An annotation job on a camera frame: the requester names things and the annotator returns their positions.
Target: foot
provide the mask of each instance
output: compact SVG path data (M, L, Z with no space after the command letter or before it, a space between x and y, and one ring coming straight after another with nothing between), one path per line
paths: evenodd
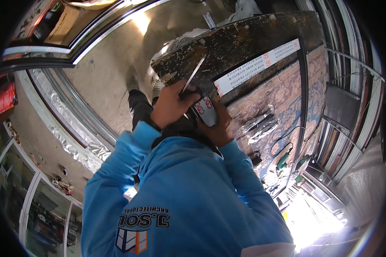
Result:
M131 90L140 90L139 88L139 80L137 78L136 70L133 66L129 68L127 71L127 78L126 78L126 88L127 91L130 92Z
M165 84L163 84L161 81L160 81L160 78L159 76L157 75L157 73L154 73L153 74L153 79L151 81L151 89L152 89L152 100L151 100L151 105L154 107L157 100L159 99L159 94L160 94L160 91L164 88Z

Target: hand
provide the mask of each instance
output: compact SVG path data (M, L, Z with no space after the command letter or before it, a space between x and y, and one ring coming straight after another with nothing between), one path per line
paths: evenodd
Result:
M216 125L208 127L200 118L197 118L197 127L203 132L217 147L223 147L233 140L230 124L232 117L229 115L227 108L217 102L213 102L219 119Z
M186 83L187 80L180 80L171 86L164 87L160 92L159 99L150 114L150 119L161 129L180 119L189 107L200 99L199 94L192 94L183 100L180 99L179 94Z

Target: blue jacket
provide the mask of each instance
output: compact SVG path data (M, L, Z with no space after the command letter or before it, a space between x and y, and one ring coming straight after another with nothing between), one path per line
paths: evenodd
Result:
M283 217L235 140L223 158L197 141L145 122L119 136L84 190L81 252L87 256L240 256L243 248L293 243ZM129 201L124 192L139 192Z

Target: cardboard box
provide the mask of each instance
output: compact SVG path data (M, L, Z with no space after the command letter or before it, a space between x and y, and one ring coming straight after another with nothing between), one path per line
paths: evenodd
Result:
M78 13L79 10L77 10L76 8L65 5L65 9L62 15L60 16L59 21L56 23L56 26L50 32L44 43L60 45L67 33L73 27L73 24L77 19Z

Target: stained wooden board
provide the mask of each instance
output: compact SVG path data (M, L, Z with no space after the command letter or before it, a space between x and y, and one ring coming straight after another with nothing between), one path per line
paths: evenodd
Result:
M238 21L195 38L156 59L151 66L162 82L169 85L180 79L188 79L203 54L207 54L192 84L213 96L217 95L214 80L295 38L304 40L307 51L323 44L315 12L273 13ZM282 59L225 94L220 101L228 104L246 95L296 59L296 53Z

